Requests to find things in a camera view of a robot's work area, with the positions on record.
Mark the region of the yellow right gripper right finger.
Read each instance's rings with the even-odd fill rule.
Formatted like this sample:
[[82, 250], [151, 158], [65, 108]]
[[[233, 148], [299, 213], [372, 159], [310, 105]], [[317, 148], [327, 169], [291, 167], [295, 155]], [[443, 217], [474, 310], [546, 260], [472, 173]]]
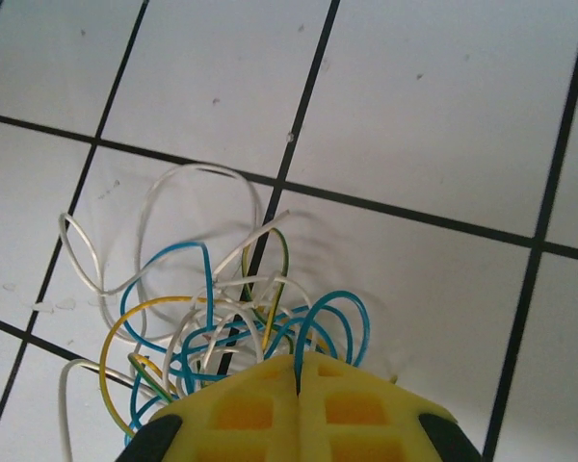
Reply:
[[321, 353], [302, 363], [301, 461], [480, 461], [444, 407]]

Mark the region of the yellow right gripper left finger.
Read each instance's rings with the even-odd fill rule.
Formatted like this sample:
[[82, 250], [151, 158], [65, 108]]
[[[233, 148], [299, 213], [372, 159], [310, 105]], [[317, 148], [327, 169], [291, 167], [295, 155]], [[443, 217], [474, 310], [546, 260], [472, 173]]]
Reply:
[[157, 411], [118, 461], [298, 461], [298, 397], [285, 354]]

